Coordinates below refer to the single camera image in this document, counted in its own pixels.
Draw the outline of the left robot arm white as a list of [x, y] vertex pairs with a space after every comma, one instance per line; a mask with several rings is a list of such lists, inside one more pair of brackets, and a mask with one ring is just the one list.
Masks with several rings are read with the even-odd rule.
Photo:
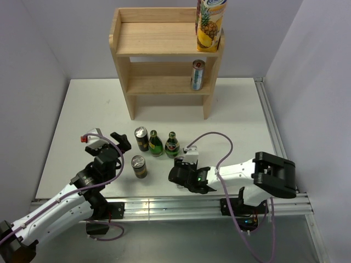
[[107, 200], [101, 194], [124, 169], [124, 153], [132, 146], [127, 135], [100, 129], [81, 136], [85, 151], [93, 161], [79, 171], [57, 195], [39, 208], [14, 222], [1, 222], [1, 258], [4, 262], [31, 262], [38, 245], [72, 225], [100, 219], [107, 212]]

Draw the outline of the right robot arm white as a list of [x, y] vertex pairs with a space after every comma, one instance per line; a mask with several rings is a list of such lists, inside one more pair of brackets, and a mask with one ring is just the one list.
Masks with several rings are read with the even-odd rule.
[[184, 156], [174, 159], [168, 181], [202, 195], [238, 187], [237, 207], [245, 214], [271, 197], [296, 198], [296, 166], [288, 159], [257, 152], [254, 159], [239, 164], [198, 168], [198, 157], [198, 150], [187, 148]]

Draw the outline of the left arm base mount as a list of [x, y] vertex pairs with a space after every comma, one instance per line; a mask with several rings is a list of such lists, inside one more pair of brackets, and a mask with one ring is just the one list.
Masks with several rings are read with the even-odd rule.
[[[122, 219], [124, 215], [124, 202], [108, 202], [104, 208], [93, 212], [89, 220], [112, 222], [112, 219]], [[90, 236], [104, 236], [110, 229], [109, 225], [87, 222], [86, 233]]]

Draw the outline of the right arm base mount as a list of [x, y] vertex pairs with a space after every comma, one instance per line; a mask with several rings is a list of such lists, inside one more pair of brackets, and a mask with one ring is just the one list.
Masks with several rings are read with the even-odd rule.
[[262, 201], [258, 206], [250, 206], [244, 204], [244, 187], [239, 190], [239, 195], [236, 198], [229, 198], [230, 204], [226, 198], [220, 199], [220, 212], [222, 216], [230, 216], [229, 208], [234, 212], [235, 218], [241, 231], [255, 231], [260, 223], [258, 215], [263, 215], [263, 222], [269, 212], [267, 201]]

